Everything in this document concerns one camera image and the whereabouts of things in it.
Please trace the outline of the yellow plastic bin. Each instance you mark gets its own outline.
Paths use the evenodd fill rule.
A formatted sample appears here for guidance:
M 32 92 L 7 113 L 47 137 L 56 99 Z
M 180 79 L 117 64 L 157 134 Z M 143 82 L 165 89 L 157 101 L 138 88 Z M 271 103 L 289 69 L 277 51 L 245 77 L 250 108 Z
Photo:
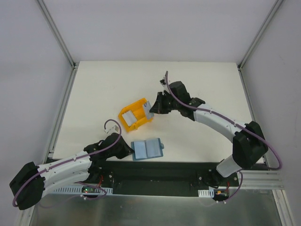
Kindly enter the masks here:
M 142 98 L 142 99 L 139 99 L 138 101 L 124 107 L 120 113 L 118 114 L 118 119 L 120 120 L 122 126 L 124 127 L 125 131 L 128 133 L 128 132 L 131 132 L 131 131 L 134 131 L 134 130 L 137 130 L 140 126 L 148 123 L 148 122 L 152 122 L 153 121 L 153 118 L 150 119 L 150 120 L 147 120 L 146 116 L 145 116 L 145 113 L 144 113 L 144 110 L 143 110 L 143 104 L 147 102 L 147 99 L 146 98 Z M 134 116 L 136 117 L 137 119 L 137 122 L 134 123 L 131 127 L 128 127 L 126 122 L 124 121 L 123 117 L 122 117 L 122 114 L 127 112 L 127 111 L 132 111 Z

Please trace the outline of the blue leather card holder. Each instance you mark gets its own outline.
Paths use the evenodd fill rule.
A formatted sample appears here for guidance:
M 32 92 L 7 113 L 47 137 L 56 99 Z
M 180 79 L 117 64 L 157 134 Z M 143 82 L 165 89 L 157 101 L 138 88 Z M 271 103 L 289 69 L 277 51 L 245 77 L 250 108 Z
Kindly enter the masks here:
M 142 161 L 164 156 L 164 144 L 160 138 L 133 141 L 131 142 L 131 148 L 134 150 L 133 161 Z

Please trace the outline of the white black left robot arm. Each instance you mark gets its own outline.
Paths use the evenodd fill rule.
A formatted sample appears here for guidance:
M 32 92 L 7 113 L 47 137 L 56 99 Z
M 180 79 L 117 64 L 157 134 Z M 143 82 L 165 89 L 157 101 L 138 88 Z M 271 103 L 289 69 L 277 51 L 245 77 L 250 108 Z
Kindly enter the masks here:
M 62 186 L 84 181 L 95 183 L 107 159 L 123 159 L 133 153 L 120 134 L 112 133 L 71 157 L 41 165 L 29 162 L 9 183 L 14 195 L 13 207 L 26 210 Z

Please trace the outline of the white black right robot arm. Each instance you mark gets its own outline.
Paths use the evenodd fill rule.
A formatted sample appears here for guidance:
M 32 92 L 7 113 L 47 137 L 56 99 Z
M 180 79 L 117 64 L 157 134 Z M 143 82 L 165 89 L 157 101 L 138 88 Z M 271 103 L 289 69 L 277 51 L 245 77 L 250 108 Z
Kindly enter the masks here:
M 167 85 L 165 80 L 160 80 L 160 83 L 164 91 L 157 93 L 151 113 L 168 114 L 177 110 L 183 117 L 219 132 L 233 144 L 232 155 L 222 160 L 212 173 L 215 185 L 224 185 L 232 173 L 252 167 L 267 152 L 258 123 L 243 123 L 222 115 L 204 100 L 192 98 L 181 81 Z

